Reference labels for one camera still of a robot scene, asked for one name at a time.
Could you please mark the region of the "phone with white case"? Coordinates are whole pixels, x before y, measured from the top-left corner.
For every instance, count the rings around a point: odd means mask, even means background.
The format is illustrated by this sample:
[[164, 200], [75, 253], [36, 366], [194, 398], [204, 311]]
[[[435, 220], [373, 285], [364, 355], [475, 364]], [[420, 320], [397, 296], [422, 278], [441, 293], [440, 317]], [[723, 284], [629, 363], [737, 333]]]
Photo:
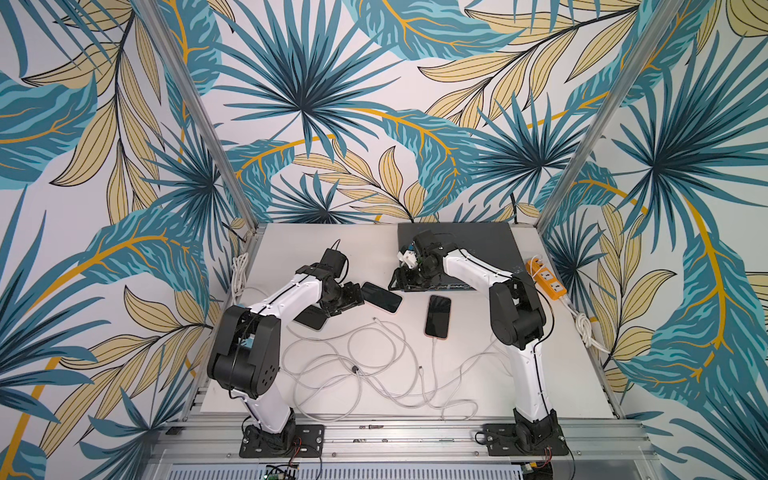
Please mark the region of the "phone with white case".
[[365, 282], [361, 286], [363, 299], [379, 309], [394, 314], [399, 309], [402, 297], [389, 290], [370, 282]]

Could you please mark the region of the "phone with pink case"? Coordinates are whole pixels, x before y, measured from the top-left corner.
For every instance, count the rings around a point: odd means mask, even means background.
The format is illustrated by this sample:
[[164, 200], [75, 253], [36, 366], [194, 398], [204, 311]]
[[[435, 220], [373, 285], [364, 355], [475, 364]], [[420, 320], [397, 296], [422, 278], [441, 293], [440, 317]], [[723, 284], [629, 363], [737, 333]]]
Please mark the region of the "phone with pink case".
[[429, 299], [424, 334], [428, 337], [444, 340], [448, 337], [451, 299], [432, 295]]

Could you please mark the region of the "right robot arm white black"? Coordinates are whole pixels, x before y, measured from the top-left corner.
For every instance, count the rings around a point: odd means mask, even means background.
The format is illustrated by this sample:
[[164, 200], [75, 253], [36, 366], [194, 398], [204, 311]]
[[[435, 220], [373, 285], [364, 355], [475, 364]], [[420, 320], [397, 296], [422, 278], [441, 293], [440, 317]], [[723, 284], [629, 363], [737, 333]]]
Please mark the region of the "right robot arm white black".
[[442, 242], [430, 230], [401, 247], [397, 258], [392, 287], [427, 290], [449, 276], [487, 297], [491, 330], [508, 347], [517, 444], [525, 452], [553, 447], [560, 437], [559, 422], [551, 408], [541, 359], [547, 317], [530, 275], [495, 267], [454, 243]]

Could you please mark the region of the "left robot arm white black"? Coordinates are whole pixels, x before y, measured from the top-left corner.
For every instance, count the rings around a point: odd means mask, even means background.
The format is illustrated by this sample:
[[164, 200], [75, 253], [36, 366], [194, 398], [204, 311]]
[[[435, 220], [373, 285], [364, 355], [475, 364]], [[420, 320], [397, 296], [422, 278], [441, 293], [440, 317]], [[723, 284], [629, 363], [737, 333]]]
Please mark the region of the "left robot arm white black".
[[262, 433], [282, 435], [295, 421], [292, 408], [274, 386], [282, 325], [296, 319], [324, 324], [361, 305], [361, 287], [346, 280], [348, 265], [346, 255], [328, 248], [320, 261], [300, 267], [276, 293], [223, 313], [207, 375], [230, 398], [243, 402]]

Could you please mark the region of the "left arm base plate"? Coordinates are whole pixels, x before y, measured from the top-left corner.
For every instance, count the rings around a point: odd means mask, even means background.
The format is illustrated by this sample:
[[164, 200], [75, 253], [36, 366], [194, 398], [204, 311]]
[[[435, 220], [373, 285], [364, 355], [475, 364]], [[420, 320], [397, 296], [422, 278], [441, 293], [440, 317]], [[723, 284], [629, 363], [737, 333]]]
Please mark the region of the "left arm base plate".
[[245, 459], [320, 458], [324, 440], [325, 426], [320, 424], [287, 425], [280, 434], [247, 425], [238, 455]]

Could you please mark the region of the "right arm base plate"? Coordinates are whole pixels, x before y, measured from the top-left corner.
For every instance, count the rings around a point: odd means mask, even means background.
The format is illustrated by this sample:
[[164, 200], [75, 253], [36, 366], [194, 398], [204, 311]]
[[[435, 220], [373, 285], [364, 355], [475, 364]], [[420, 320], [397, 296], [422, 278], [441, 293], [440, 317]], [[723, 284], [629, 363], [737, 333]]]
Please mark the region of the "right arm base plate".
[[549, 421], [487, 423], [474, 434], [474, 440], [491, 457], [568, 456], [569, 447], [562, 429]]

